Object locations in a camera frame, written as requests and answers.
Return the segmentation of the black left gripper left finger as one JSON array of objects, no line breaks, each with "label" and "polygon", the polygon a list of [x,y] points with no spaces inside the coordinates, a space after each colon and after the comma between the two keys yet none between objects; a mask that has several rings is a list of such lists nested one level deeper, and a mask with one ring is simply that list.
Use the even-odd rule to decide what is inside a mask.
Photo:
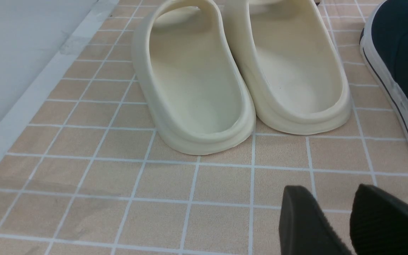
[{"label": "black left gripper left finger", "polygon": [[279,219],[282,255],[351,255],[321,207],[303,186],[285,186]]}]

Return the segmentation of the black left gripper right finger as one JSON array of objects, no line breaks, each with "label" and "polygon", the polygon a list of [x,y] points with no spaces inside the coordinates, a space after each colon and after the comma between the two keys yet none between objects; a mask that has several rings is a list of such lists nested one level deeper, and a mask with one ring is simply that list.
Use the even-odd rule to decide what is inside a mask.
[{"label": "black left gripper right finger", "polygon": [[350,240],[358,255],[408,255],[408,203],[360,184],[350,215]]}]

